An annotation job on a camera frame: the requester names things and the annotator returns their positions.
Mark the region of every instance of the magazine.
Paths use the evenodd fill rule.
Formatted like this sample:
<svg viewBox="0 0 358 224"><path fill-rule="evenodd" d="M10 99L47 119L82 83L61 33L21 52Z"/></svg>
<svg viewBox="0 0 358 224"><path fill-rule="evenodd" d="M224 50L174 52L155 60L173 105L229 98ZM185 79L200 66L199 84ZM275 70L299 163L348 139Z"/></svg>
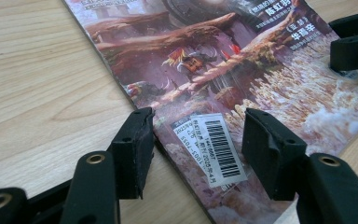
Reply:
<svg viewBox="0 0 358 224"><path fill-rule="evenodd" d="M358 70L329 68L338 36L303 0L64 2L133 104L154 108L156 137L213 223L272 223L290 205L241 154L247 107L308 154L337 155L358 134Z"/></svg>

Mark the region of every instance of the black mechanical part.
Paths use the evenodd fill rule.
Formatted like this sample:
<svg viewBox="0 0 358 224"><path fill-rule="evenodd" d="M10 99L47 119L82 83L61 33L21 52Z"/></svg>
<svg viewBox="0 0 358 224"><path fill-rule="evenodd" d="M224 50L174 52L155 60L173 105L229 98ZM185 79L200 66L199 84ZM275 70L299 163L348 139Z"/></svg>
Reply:
<svg viewBox="0 0 358 224"><path fill-rule="evenodd" d="M118 199L138 198L145 187L153 158L153 115L150 107L132 112L107 152L91 152L78 161L73 180L29 200L23 189L0 189L0 224L119 223Z"/></svg>
<svg viewBox="0 0 358 224"><path fill-rule="evenodd" d="M298 160L307 144L269 113L247 108L242 154L252 165L271 199L295 197Z"/></svg>
<svg viewBox="0 0 358 224"><path fill-rule="evenodd" d="M292 201L296 192L302 224L358 223L358 176L340 158L308 157L305 147L270 114L246 109L242 153L270 199Z"/></svg>
<svg viewBox="0 0 358 224"><path fill-rule="evenodd" d="M119 199L143 198L147 172L154 156L153 116L151 107L132 112L107 149L115 161Z"/></svg>
<svg viewBox="0 0 358 224"><path fill-rule="evenodd" d="M338 72L358 69L358 14L329 25L341 38L331 42L330 67Z"/></svg>
<svg viewBox="0 0 358 224"><path fill-rule="evenodd" d="M115 171L110 152L96 151L80 158L60 223L119 223Z"/></svg>

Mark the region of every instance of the wood grain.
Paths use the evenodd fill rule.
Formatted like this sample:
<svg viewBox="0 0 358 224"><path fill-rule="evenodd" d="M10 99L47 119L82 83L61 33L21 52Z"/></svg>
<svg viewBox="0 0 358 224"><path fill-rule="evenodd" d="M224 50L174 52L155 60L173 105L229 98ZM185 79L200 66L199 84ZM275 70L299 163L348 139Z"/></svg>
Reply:
<svg viewBox="0 0 358 224"><path fill-rule="evenodd" d="M358 0L309 0L326 20ZM71 178L104 150L132 107L60 0L0 0L0 188L29 197ZM208 223L178 174L155 151L143 201L122 201L122 223ZM358 174L358 137L342 158ZM283 223L296 222L289 214Z"/></svg>

